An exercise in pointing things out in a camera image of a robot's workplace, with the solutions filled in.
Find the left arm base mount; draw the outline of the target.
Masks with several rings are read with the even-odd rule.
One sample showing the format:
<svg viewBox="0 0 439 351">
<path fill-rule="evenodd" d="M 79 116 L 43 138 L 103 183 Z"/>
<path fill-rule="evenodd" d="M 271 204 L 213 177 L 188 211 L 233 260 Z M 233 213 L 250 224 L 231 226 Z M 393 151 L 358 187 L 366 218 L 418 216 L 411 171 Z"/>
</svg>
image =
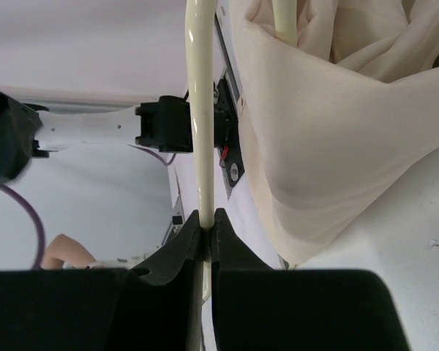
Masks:
<svg viewBox="0 0 439 351">
<path fill-rule="evenodd" d="M 233 57 L 227 8 L 226 1 L 218 1 L 214 17 L 215 33 L 224 62 L 224 70 L 214 85 L 214 142 L 218 148 L 226 194 L 230 197 L 244 175 L 244 163 L 239 142 L 241 82 L 236 77 L 238 70 Z"/>
</svg>

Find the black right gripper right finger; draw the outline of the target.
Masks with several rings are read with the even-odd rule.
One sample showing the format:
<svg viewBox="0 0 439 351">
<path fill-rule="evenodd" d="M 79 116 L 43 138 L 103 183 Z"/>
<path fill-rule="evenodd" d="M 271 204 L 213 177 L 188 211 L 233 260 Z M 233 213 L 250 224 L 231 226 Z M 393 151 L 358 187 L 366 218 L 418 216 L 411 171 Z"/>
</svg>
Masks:
<svg viewBox="0 0 439 351">
<path fill-rule="evenodd" d="M 218 350 L 407 350 L 391 294 L 370 271 L 275 270 L 235 233 L 226 211 L 211 234 Z"/>
</svg>

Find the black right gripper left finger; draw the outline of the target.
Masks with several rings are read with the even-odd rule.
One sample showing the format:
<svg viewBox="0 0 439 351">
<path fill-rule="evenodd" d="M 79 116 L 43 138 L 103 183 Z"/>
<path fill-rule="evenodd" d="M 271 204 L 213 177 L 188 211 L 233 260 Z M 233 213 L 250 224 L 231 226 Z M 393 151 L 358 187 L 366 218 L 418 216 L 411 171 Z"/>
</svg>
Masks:
<svg viewBox="0 0 439 351">
<path fill-rule="evenodd" d="M 132 269 L 0 272 L 0 350 L 198 350 L 201 228 Z"/>
</svg>

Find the beige trousers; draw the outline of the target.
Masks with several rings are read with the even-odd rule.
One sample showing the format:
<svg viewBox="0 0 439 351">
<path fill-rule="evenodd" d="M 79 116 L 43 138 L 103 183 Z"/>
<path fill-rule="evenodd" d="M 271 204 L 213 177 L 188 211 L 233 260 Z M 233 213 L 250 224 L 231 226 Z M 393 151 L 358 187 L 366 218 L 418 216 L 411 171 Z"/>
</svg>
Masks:
<svg viewBox="0 0 439 351">
<path fill-rule="evenodd" d="M 232 1 L 241 149 L 260 219 L 293 265 L 322 252 L 439 148 L 439 1 Z"/>
</svg>

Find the wooden hanger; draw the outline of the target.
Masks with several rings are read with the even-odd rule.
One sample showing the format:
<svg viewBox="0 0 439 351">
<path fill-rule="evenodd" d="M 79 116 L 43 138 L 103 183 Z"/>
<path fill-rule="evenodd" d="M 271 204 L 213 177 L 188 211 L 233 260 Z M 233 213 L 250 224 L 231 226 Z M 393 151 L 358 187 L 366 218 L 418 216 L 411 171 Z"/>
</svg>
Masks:
<svg viewBox="0 0 439 351">
<path fill-rule="evenodd" d="M 203 298 L 211 296 L 210 231 L 214 224 L 213 25 L 215 1 L 188 1 L 185 47 L 198 210 L 203 238 Z"/>
</svg>

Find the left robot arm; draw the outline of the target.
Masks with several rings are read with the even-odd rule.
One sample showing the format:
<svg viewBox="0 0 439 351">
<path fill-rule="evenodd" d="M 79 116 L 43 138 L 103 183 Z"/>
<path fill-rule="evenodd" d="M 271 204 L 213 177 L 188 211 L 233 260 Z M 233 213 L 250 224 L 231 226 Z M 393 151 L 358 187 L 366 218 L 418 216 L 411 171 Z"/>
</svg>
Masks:
<svg viewBox="0 0 439 351">
<path fill-rule="evenodd" d="M 112 113 L 37 112 L 0 91 L 0 186 L 16 179 L 31 158 L 90 143 L 134 143 L 167 153 L 192 151 L 190 108 L 163 96 Z"/>
</svg>

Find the person's bare forearm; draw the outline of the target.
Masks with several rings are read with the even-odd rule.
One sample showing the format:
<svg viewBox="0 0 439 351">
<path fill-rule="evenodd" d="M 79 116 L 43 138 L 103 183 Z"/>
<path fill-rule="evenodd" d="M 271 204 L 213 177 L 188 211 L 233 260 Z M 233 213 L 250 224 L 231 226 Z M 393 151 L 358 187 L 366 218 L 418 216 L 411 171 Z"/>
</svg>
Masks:
<svg viewBox="0 0 439 351">
<path fill-rule="evenodd" d="M 56 270 L 62 269 L 66 263 L 74 268 L 86 268 L 95 261 L 94 256 L 78 241 L 65 234 L 59 234 L 47 246 L 40 267 Z"/>
</svg>

